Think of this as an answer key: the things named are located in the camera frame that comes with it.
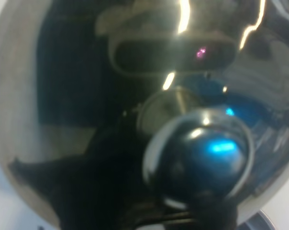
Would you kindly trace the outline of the stainless steel teapot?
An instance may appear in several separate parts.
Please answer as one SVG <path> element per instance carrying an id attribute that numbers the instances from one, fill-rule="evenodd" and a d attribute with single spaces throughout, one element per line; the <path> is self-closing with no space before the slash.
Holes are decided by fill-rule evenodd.
<path id="1" fill-rule="evenodd" d="M 289 178 L 289 0 L 8 0 L 0 166 L 63 230 L 235 230 Z"/>

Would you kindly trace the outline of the empty steel teapot saucer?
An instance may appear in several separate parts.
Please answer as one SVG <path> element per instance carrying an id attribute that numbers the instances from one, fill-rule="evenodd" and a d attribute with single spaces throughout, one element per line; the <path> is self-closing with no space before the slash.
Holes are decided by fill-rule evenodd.
<path id="1" fill-rule="evenodd" d="M 237 227 L 237 230 L 277 230 L 271 219 L 260 210 L 248 221 Z"/>

